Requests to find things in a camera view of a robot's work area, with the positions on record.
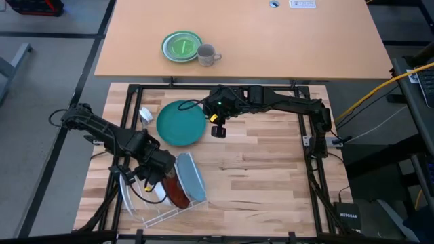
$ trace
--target teal plate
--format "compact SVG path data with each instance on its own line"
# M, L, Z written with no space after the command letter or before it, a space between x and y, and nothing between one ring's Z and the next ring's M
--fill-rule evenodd
M179 111L178 106L184 101L175 101L161 110L157 117L157 132L172 146L187 146L202 137L206 128L205 115L201 107L195 106L186 111ZM182 107L193 105L187 102Z

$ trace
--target green plate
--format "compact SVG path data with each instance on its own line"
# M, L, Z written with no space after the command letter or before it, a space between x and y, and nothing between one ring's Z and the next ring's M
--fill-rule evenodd
M179 111L178 106L184 101L175 101L161 110L157 117L157 132L172 146L187 146L202 137L206 128L205 115L200 106L186 111ZM187 102L182 107L193 105Z
M180 30L168 35L161 44L161 51L171 61L187 62L197 56L201 38L191 31Z

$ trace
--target sticker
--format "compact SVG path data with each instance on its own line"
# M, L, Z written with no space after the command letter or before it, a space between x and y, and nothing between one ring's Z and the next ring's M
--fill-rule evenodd
M294 9L316 9L315 0L290 0L290 7Z
M408 79L409 79L410 82L413 83L413 84L419 84L419 76L418 76L418 73L413 73L413 74L408 75Z

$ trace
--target blue plate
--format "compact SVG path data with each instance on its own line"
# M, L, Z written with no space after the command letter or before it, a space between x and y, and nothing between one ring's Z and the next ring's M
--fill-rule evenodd
M206 199L205 182L190 154L179 154L176 166L178 167L178 177L186 194L196 201L204 201Z
M179 111L178 106L184 101L175 101L161 110L157 117L157 131L161 138L172 146L187 146L202 137L206 128L205 115L200 106ZM186 108L193 105L187 102Z

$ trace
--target gray floor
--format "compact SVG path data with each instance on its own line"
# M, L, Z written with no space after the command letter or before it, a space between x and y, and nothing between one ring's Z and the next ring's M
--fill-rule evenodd
M109 0L63 2L66 13L59 18L21 16L8 8L6 12L0 12L0 31L96 33ZM370 6L370 11L383 39L427 41L433 38L417 9ZM0 56L11 60L21 43L30 43L34 52L24 61L3 106L0 107L0 238L12 237L16 233L57 133L57 129L48 124L47 116L53 110L67 106L93 40L0 37ZM387 50L393 58L413 54L419 48L388 47ZM93 71L94 67L80 101L90 103L97 115L102 113L111 82L159 81L98 79L92 75ZM185 79L182 81L200 82ZM327 85L332 110L336 116L376 87L379 81L330 81L324 84ZM393 86L385 88L376 96L387 92ZM401 105L388 104L381 100L369 108L369 113L360 114L358 120L342 128L339 134L358 135L378 125L400 108ZM416 129L411 116L408 110L404 110L385 126L353 143L390 144L414 133ZM92 153L92 146L83 140L82 135L73 131L66 138L32 235L71 231ZM362 199L356 199L356 202L362 208L363 229L367 235L401 238L399 231L378 205Z

